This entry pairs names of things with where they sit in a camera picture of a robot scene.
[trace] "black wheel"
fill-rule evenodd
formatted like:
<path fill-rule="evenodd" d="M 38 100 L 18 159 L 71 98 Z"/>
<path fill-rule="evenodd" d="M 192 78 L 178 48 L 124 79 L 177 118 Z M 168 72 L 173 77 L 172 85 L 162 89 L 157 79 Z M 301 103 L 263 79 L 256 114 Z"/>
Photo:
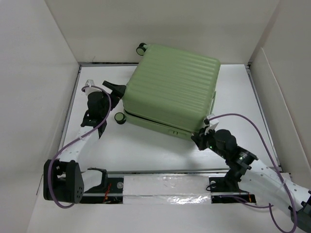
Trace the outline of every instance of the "black wheel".
<path fill-rule="evenodd" d="M 143 56 L 144 53 L 145 53 L 146 49 L 144 47 L 141 47 L 141 46 L 138 46 L 137 49 L 136 49 L 136 53 L 139 55 L 139 56 Z"/>
<path fill-rule="evenodd" d="M 126 116 L 123 113 L 116 113 L 115 114 L 115 121 L 119 125 L 123 125 L 126 122 Z"/>

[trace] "suitcase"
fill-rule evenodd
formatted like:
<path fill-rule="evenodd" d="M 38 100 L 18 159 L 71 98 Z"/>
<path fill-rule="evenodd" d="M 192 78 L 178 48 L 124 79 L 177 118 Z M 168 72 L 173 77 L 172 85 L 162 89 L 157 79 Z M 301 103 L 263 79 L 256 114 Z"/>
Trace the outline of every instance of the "suitcase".
<path fill-rule="evenodd" d="M 190 140 L 212 111 L 219 60 L 156 44 L 137 53 L 143 59 L 122 98 L 126 121 Z"/>

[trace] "metal edge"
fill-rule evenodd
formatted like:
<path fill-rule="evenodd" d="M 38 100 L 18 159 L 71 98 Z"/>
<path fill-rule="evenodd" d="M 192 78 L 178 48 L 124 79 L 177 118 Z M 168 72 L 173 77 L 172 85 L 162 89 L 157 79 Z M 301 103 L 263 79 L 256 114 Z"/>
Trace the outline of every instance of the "metal edge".
<path fill-rule="evenodd" d="M 138 62 L 79 62 L 81 67 L 131 67 L 137 66 Z"/>
<path fill-rule="evenodd" d="M 77 92 L 77 87 L 78 87 L 78 83 L 79 83 L 79 79 L 80 79 L 81 69 L 82 69 L 82 66 L 80 65 L 79 71 L 77 74 L 77 78 L 76 78 L 76 81 L 75 81 L 74 86 L 73 86 L 73 90 L 72 90 L 72 94 L 71 94 L 71 98 L 70 98 L 70 102 L 69 102 L 69 107 L 68 107 L 68 110 L 66 113 L 64 127 L 62 129 L 62 138 L 61 138 L 60 143 L 59 143 L 59 150 L 63 147 L 64 142 L 65 142 L 68 124 L 69 124 L 69 120 L 70 120 L 70 115 L 71 115 L 71 111 L 72 111 L 72 106 L 73 106 L 73 102 L 74 102 L 74 97 L 75 97 L 75 94 Z"/>
<path fill-rule="evenodd" d="M 254 94 L 255 94 L 255 98 L 256 98 L 256 101 L 257 101 L 257 104 L 258 104 L 260 113 L 261 113 L 261 117 L 262 117 L 262 119 L 263 119 L 264 126 L 265 126 L 265 128 L 266 128 L 267 133 L 268 133 L 269 141 L 270 141 L 270 143 L 271 143 L 271 145 L 272 145 L 273 154 L 274 154 L 274 156 L 275 156 L 275 158 L 276 158 L 277 164 L 278 164 L 279 167 L 280 167 L 280 170 L 282 171 L 282 167 L 281 167 L 280 161 L 279 161 L 279 159 L 278 159 L 278 156 L 277 156 L 277 153 L 276 153 L 276 149 L 275 149 L 275 147 L 274 147 L 274 143 L 273 143 L 273 140 L 272 140 L 272 137 L 271 137 L 271 134 L 270 134 L 270 130 L 269 130 L 269 127 L 268 127 L 268 123 L 267 123 L 267 121 L 266 121 L 266 117 L 265 117 L 265 115 L 264 115 L 264 112 L 263 112 L 263 109 L 262 109 L 262 106 L 261 106 L 261 103 L 260 103 L 260 100 L 259 100 L 259 96 L 258 96 L 257 90 L 256 90 L 256 88 L 255 88 L 255 84 L 254 84 L 254 81 L 253 81 L 253 77 L 252 77 L 252 74 L 251 74 L 251 70 L 250 70 L 250 68 L 249 68 L 250 65 L 251 65 L 251 64 L 245 65 L 246 73 L 247 73 L 248 79 L 249 79 L 249 81 L 250 81 L 250 83 L 251 83 L 251 85 L 252 85 L 253 92 L 254 92 Z"/>

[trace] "green suitcase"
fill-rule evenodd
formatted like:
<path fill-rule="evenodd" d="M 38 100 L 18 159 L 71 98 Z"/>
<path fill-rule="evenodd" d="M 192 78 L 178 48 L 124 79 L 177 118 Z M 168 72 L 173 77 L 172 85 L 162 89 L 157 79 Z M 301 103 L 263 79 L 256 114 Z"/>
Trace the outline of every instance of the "green suitcase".
<path fill-rule="evenodd" d="M 122 98 L 126 121 L 190 139 L 213 108 L 219 60 L 141 43 L 142 61 Z"/>

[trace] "suitcase handle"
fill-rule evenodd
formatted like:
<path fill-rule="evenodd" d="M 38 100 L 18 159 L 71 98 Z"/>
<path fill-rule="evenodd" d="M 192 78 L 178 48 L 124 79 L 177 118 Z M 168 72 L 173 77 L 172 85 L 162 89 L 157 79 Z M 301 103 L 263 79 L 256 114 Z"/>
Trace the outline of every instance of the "suitcase handle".
<path fill-rule="evenodd" d="M 214 95 L 213 95 L 213 101 L 212 101 L 212 105 L 210 107 L 209 114 L 212 114 L 212 112 L 213 112 L 215 99 L 216 99 L 216 91 L 214 92 Z"/>

